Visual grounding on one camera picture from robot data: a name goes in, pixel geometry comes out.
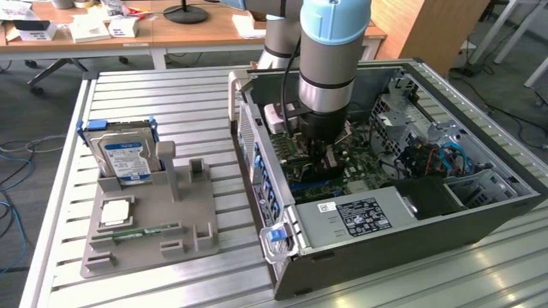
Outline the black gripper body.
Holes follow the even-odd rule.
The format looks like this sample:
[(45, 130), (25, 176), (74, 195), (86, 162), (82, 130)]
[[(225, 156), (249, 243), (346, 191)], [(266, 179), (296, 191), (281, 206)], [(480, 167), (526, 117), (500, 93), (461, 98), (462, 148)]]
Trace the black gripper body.
[(308, 140), (333, 144), (345, 126), (348, 108), (342, 107), (334, 112), (308, 112), (298, 116), (298, 128)]

